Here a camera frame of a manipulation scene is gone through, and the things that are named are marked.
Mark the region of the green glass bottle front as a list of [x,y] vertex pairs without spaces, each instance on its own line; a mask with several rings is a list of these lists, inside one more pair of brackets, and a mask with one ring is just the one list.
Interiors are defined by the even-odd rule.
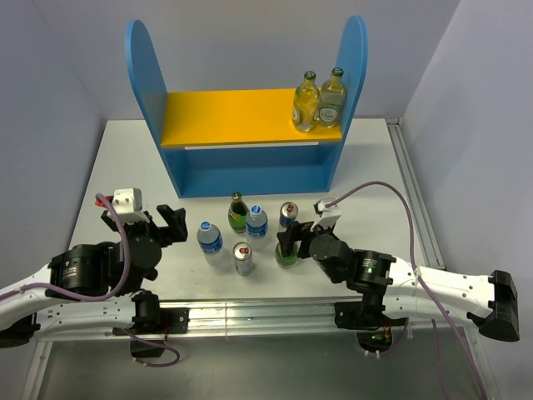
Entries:
[[293,268],[298,263],[298,244],[295,243],[292,247],[292,251],[288,256],[283,256],[281,253],[281,244],[278,243],[275,249],[276,263],[280,268],[289,269]]

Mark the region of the green glass bottle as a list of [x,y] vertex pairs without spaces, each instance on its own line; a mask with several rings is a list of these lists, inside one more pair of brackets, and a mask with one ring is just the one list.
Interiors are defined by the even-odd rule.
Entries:
[[228,222],[232,230],[236,233],[246,232],[246,215],[249,211],[239,192],[232,194],[232,202],[228,208]]
[[281,253],[281,244],[278,243],[275,249],[276,263],[280,268],[289,269],[293,268],[298,263],[298,244],[295,243],[292,247],[292,251],[288,256],[283,256]]

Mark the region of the green glass bottle back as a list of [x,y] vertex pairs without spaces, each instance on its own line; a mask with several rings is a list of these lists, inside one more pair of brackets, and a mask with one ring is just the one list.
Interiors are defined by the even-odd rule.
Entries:
[[246,232],[246,215],[249,211],[239,192],[232,194],[232,202],[228,208],[228,222],[232,230],[236,233]]

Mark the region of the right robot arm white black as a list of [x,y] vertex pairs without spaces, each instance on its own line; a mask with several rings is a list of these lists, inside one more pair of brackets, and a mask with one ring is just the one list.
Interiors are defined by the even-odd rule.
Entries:
[[361,299],[335,304],[335,324],[346,330],[400,326],[407,320],[443,320],[478,329],[501,342],[520,339],[518,296],[508,272],[467,275],[413,267],[390,254],[353,249],[331,228],[293,222],[277,235],[283,257],[311,258],[334,284]]

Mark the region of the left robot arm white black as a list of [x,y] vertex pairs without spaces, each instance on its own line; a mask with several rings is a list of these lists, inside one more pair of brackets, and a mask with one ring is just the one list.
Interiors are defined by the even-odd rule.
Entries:
[[33,336],[79,328],[154,333],[162,327],[156,294],[142,289],[157,278],[163,248],[187,240],[186,211],[157,206],[158,227],[147,211],[131,215],[119,242],[80,244],[57,255],[31,276],[1,291],[1,346]]

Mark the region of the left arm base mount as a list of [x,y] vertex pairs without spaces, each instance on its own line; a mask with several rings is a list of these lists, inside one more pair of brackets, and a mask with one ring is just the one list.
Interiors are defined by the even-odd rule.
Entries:
[[[162,339],[150,340],[150,343],[167,344],[171,334],[185,334],[189,322],[190,309],[187,307],[170,307],[149,309],[141,306],[132,318],[133,325],[128,328],[131,333],[140,335],[162,335]],[[135,358],[155,362],[163,354],[163,349],[130,339],[130,353]]]

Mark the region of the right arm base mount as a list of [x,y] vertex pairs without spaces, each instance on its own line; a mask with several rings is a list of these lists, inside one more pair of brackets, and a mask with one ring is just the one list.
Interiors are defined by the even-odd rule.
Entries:
[[392,353],[406,337],[409,319],[390,319],[382,312],[366,312],[362,302],[335,302],[334,322],[338,329],[356,333],[357,349],[369,358]]

